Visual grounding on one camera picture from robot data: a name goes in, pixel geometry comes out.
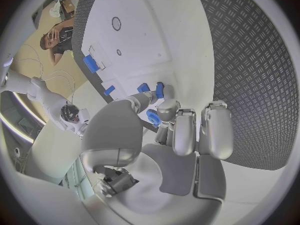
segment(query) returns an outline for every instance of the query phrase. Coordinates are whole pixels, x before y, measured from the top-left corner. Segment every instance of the white table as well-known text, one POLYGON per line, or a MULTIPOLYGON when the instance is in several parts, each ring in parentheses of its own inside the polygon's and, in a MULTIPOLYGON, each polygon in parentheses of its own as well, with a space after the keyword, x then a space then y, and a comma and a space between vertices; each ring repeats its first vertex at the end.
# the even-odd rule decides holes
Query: white table
MULTIPOLYGON (((174 86, 181 106, 194 108, 198 118, 213 100, 213 43, 200 0, 95 0, 82 41, 85 56, 91 46, 105 66, 97 71, 103 87, 116 88, 113 99, 136 94, 142 83, 154 91, 163 82, 174 86), (114 17, 120 21, 115 28, 114 17)), ((148 122, 146 111, 139 116, 148 122)))

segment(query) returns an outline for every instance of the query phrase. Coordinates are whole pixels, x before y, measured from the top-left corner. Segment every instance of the blue object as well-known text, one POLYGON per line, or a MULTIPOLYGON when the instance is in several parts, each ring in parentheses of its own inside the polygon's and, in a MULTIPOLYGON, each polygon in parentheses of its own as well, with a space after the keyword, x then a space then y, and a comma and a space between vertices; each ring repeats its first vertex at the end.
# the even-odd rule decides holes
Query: blue object
POLYGON ((146 112, 149 121, 153 124, 153 126, 155 128, 157 128, 161 123, 162 120, 160 119, 160 117, 158 116, 158 112, 153 110, 153 109, 148 109, 148 111, 146 112))
POLYGON ((108 96, 113 90, 115 90, 114 86, 110 86, 108 89, 104 91, 104 95, 108 96))
POLYGON ((156 96, 159 99, 164 98, 164 84, 162 82, 158 82, 156 85, 156 96))
POLYGON ((100 68, 98 67, 96 61, 92 58, 91 55, 87 55, 84 59, 83 59, 84 63, 86 64, 86 66, 88 67, 88 69, 91 71, 92 74, 94 74, 95 72, 97 72, 100 68))
POLYGON ((142 83, 141 85, 139 85, 137 90, 138 90, 139 93, 150 92, 150 88, 148 87, 147 83, 142 83))

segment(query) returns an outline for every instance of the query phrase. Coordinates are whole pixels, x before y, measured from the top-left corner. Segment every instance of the box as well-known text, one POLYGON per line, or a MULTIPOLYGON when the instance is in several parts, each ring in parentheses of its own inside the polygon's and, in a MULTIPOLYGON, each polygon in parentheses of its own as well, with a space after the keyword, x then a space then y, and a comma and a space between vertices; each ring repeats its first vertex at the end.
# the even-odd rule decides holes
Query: box
POLYGON ((63 0, 61 3, 67 13, 71 13, 75 10, 75 7, 71 0, 63 0))

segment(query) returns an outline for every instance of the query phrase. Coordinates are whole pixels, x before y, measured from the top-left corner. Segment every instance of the man's hair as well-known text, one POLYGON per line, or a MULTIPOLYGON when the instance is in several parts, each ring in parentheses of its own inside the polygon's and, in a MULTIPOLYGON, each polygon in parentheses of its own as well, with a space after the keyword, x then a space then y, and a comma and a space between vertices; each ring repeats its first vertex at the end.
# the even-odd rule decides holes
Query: man's hair
POLYGON ((45 44, 45 37, 47 36, 47 34, 44 34, 41 39, 40 39, 40 42, 39 42, 39 46, 41 49, 43 50, 47 50, 46 48, 46 44, 45 44))

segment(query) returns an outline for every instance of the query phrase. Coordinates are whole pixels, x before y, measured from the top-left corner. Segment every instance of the round hole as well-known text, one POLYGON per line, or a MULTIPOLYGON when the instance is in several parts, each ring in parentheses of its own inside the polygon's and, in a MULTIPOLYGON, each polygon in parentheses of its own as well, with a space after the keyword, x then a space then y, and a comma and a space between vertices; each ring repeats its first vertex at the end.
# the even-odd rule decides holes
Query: round hole
POLYGON ((121 21, 118 17, 113 17, 111 20, 111 25, 113 27, 114 30, 119 31, 121 29, 121 21))

